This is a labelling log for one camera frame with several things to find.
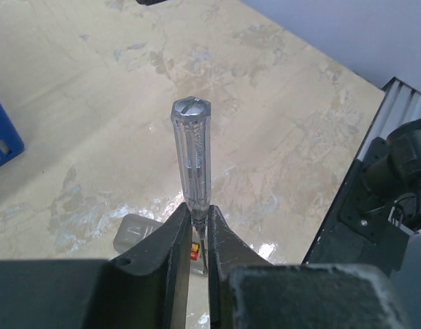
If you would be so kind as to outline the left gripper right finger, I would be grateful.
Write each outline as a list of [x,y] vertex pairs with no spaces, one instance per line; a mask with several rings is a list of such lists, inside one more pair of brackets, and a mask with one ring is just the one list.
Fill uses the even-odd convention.
[[387,276],[371,265],[273,265],[208,211],[211,328],[408,328]]

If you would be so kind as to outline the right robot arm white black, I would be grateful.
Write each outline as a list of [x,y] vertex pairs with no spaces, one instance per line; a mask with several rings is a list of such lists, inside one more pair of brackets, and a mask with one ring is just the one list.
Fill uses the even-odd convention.
[[360,186],[368,196],[361,203],[364,213],[373,205],[390,206],[399,213],[398,224],[421,229],[421,118],[401,125],[378,139],[387,152],[362,169]]

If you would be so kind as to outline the small screwdriver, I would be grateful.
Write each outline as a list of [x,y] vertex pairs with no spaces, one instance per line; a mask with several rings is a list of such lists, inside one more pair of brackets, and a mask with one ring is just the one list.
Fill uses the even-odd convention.
[[182,193],[197,232],[202,273],[208,273],[206,228],[211,204],[211,103],[189,96],[175,101],[171,122],[176,141]]

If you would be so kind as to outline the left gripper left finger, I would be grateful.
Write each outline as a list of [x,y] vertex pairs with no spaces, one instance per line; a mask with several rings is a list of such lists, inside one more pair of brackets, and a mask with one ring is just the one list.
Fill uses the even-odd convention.
[[112,260],[0,260],[0,328],[183,328],[190,253],[181,204]]

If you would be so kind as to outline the white grey remote control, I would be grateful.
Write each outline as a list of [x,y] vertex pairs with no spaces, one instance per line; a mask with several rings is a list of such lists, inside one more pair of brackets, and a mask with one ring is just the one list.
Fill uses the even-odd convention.
[[[149,219],[147,217],[136,214],[128,214],[122,219],[113,240],[113,247],[118,253],[122,254],[159,229],[162,225],[162,222]],[[199,237],[194,228],[192,229],[192,232],[192,242],[200,244]],[[191,260],[190,269],[192,273],[197,275],[207,275],[207,273],[203,272],[201,249],[199,258],[196,261]]]

